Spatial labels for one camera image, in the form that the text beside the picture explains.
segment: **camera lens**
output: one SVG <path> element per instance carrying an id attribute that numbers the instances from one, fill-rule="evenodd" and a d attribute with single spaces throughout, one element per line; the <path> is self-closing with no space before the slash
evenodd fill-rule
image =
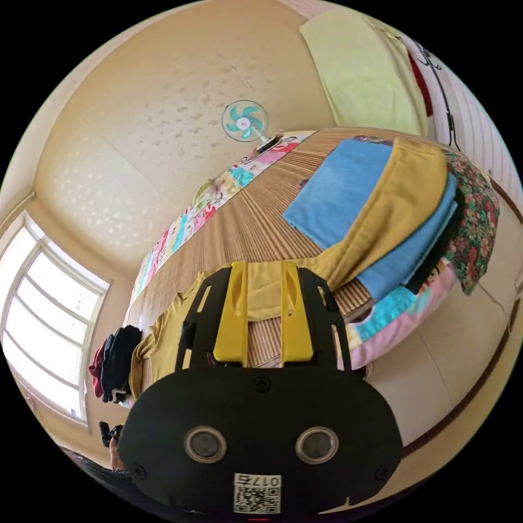
<path id="1" fill-rule="evenodd" d="M 216 463 L 227 451 L 223 435 L 212 427 L 196 427 L 185 436 L 185 452 L 199 463 Z"/>
<path id="2" fill-rule="evenodd" d="M 338 451 L 338 437 L 325 427 L 313 427 L 300 435 L 296 442 L 296 454 L 310 465 L 329 461 Z"/>

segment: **light green towel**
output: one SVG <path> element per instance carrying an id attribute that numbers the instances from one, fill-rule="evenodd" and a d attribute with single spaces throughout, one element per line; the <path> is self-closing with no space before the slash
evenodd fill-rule
<path id="1" fill-rule="evenodd" d="M 423 95 L 394 30 L 345 7 L 300 27 L 336 123 L 427 137 Z"/>

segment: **black device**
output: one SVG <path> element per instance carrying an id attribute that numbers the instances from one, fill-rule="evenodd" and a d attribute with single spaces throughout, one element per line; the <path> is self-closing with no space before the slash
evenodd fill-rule
<path id="1" fill-rule="evenodd" d="M 112 429 L 109 428 L 109 424 L 105 421 L 98 421 L 98 426 L 100 427 L 100 434 L 102 436 L 102 444 L 104 447 L 109 448 L 109 443 L 111 443 L 112 438 L 115 438 L 116 441 L 120 440 L 121 430 L 123 425 L 116 425 Z"/>
<path id="2" fill-rule="evenodd" d="M 334 296 L 307 269 L 283 262 L 282 273 L 282 368 L 245 367 L 246 264 L 203 282 L 175 372 L 138 398 L 121 436 L 120 457 L 142 493 L 275 521 L 360 503 L 392 476 L 399 429 L 384 397 L 351 369 Z"/>

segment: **fan base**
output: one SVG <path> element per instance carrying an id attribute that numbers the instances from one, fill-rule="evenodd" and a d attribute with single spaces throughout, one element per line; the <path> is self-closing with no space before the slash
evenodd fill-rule
<path id="1" fill-rule="evenodd" d="M 270 149 L 271 147 L 274 147 L 277 143 L 279 143 L 281 138 L 282 138 L 281 136 L 275 136 L 273 138 L 270 138 L 266 142 L 257 146 L 256 151 L 259 153 L 264 153 L 265 151 L 267 151 L 268 149 Z"/>

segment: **screw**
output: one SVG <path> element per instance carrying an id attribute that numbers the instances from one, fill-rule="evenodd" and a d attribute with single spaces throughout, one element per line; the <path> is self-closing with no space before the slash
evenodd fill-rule
<path id="1" fill-rule="evenodd" d="M 254 380 L 254 390 L 263 394 L 271 388 L 271 382 L 264 376 L 260 376 Z"/>
<path id="2" fill-rule="evenodd" d="M 391 468 L 388 465 L 381 465 L 381 467 L 374 473 L 374 478 L 377 481 L 385 481 L 391 472 Z"/>
<path id="3" fill-rule="evenodd" d="M 138 476 L 138 479 L 146 479 L 147 478 L 147 472 L 141 465 L 135 465 L 135 474 Z"/>

